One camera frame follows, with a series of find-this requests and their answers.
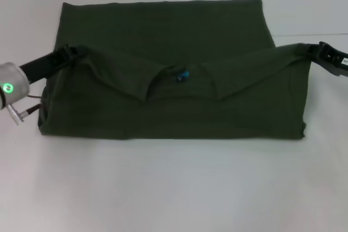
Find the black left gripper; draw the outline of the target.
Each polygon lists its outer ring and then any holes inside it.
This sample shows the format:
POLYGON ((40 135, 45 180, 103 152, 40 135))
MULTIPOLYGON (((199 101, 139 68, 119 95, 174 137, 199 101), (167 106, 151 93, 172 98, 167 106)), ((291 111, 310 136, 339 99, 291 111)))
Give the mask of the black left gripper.
POLYGON ((20 66, 29 83, 49 78, 58 72, 65 64, 84 58, 88 54, 84 46, 64 45, 54 52, 20 66))

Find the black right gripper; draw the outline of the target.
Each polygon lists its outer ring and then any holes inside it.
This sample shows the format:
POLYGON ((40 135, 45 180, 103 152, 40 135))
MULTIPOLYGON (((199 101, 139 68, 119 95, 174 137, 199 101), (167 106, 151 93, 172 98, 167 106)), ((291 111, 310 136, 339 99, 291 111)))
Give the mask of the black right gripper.
POLYGON ((347 77, 347 53, 341 52, 325 42, 299 43, 297 54, 313 59, 329 73, 347 77))

